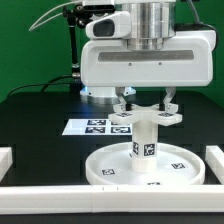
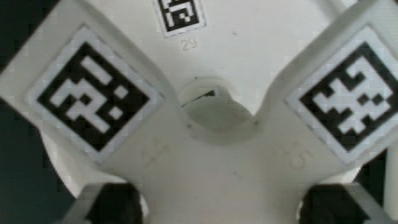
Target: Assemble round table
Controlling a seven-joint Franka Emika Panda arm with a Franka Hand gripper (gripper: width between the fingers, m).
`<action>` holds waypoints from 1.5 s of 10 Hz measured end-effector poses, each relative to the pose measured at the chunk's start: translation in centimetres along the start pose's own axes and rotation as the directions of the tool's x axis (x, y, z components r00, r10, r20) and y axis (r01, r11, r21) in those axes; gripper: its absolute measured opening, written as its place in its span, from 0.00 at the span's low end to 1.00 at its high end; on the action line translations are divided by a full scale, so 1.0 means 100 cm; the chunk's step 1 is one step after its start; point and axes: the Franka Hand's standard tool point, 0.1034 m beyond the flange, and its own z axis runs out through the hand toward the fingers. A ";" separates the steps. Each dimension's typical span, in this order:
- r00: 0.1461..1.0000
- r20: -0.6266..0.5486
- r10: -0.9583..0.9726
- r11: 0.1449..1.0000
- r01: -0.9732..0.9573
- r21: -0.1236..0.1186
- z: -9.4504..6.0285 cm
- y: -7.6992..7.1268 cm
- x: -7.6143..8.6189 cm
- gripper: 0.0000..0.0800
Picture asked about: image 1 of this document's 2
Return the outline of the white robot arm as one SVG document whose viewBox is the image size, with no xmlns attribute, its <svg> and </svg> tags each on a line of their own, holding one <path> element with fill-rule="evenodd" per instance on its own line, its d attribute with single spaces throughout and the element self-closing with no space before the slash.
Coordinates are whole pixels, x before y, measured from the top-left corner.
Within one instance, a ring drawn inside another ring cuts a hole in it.
<svg viewBox="0 0 224 224">
<path fill-rule="evenodd" d="M 100 17 L 86 26 L 81 54 L 83 99 L 115 103 L 137 87 L 206 86 L 213 78 L 213 30 L 176 31 L 176 0 L 84 0 Z"/>
</svg>

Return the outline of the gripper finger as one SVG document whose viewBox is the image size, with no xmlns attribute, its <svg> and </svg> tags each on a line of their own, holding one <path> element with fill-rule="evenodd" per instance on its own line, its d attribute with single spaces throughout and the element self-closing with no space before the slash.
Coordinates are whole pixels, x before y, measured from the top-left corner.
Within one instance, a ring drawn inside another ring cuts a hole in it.
<svg viewBox="0 0 224 224">
<path fill-rule="evenodd" d="M 115 93 L 120 101 L 121 109 L 123 111 L 130 111 L 131 110 L 131 104 L 127 103 L 125 98 L 124 98 L 124 87 L 116 87 L 115 88 Z"/>
<path fill-rule="evenodd" d="M 159 102 L 159 110 L 160 111 L 168 111 L 170 107 L 170 103 L 173 99 L 173 97 L 176 94 L 176 88 L 175 87 L 166 87 L 166 95 L 165 97 Z"/>
</svg>

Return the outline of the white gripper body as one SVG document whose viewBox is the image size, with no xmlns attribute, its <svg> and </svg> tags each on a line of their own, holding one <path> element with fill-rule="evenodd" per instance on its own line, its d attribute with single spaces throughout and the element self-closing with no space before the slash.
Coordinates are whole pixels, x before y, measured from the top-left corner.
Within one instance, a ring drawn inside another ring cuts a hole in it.
<svg viewBox="0 0 224 224">
<path fill-rule="evenodd" d="M 206 86 L 213 79 L 213 30 L 178 31 L 160 50 L 131 50 L 131 17 L 116 12 L 86 26 L 81 80 L 89 87 Z"/>
</svg>

